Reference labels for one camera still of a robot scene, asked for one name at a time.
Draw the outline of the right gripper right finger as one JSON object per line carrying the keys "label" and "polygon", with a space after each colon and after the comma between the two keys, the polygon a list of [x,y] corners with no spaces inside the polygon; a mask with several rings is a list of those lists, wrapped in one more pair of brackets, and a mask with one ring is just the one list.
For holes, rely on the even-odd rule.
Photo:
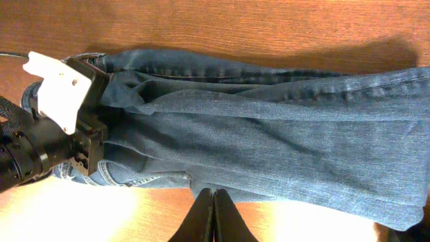
{"label": "right gripper right finger", "polygon": [[216,242],[258,242],[226,190],[215,192],[214,215]]}

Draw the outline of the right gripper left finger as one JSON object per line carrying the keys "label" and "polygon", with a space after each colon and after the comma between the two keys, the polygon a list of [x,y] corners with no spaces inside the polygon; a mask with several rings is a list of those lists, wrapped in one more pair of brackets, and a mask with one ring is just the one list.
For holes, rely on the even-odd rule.
{"label": "right gripper left finger", "polygon": [[213,242],[213,193],[204,188],[169,242]]}

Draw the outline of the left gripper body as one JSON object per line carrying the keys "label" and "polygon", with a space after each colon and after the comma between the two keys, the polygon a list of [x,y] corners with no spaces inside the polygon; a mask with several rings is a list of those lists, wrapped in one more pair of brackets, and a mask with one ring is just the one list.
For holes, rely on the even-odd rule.
{"label": "left gripper body", "polygon": [[66,64],[90,80],[89,91],[78,111],[73,143],[75,156],[70,160],[75,169],[84,176],[90,176],[97,171],[97,163],[103,158],[104,142],[108,137],[108,128],[100,120],[102,108],[99,102],[110,77],[81,59],[70,58]]}

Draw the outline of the blue denim jeans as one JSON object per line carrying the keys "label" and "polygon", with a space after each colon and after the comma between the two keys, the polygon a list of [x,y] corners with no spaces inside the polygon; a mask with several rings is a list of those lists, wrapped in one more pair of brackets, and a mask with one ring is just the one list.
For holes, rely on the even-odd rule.
{"label": "blue denim jeans", "polygon": [[272,69],[175,50],[82,54],[109,75],[93,186],[225,189],[405,231],[429,189],[429,68],[370,75]]}

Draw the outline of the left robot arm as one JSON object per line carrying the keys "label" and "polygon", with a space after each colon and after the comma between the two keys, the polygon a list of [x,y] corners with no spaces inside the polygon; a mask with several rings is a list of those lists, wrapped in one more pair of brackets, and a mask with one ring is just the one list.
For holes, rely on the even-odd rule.
{"label": "left robot arm", "polygon": [[100,100],[109,75],[79,58],[31,56],[24,70],[42,80],[20,105],[1,98],[1,191],[44,179],[63,163],[95,173],[108,137]]}

